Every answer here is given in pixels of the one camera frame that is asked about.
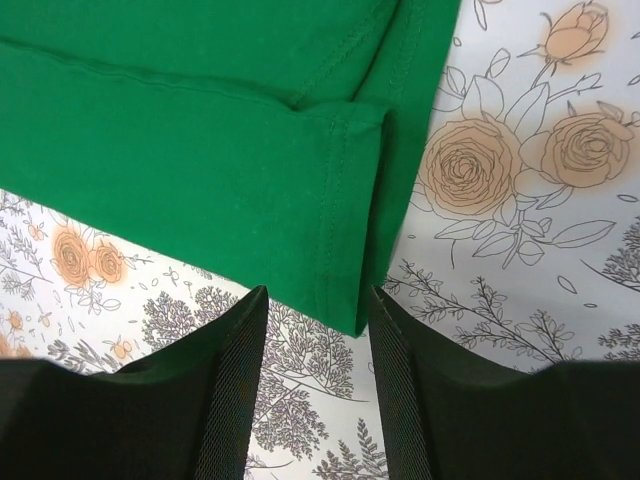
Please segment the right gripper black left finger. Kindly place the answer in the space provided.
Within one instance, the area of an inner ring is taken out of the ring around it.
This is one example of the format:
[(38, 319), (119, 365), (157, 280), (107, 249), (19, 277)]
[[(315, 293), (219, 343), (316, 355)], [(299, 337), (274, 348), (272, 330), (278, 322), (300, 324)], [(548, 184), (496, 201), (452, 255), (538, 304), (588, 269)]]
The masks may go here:
[(5, 479), (240, 479), (251, 437), (269, 297), (113, 373), (46, 360), (1, 364)]

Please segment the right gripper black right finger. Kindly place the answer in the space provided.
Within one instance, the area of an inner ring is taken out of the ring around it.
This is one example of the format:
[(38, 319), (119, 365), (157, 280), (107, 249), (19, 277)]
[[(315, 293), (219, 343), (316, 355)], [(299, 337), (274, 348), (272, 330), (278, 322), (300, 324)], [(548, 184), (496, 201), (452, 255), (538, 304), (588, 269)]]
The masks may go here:
[(563, 361), (536, 373), (485, 359), (380, 288), (369, 337), (393, 479), (635, 479), (639, 365)]

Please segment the green t-shirt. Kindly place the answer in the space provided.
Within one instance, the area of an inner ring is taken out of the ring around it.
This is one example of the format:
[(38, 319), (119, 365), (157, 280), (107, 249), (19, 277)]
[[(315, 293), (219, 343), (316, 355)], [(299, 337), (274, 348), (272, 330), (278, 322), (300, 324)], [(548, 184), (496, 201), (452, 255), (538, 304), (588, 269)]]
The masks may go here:
[(1, 186), (359, 335), (455, 1), (5, 1)]

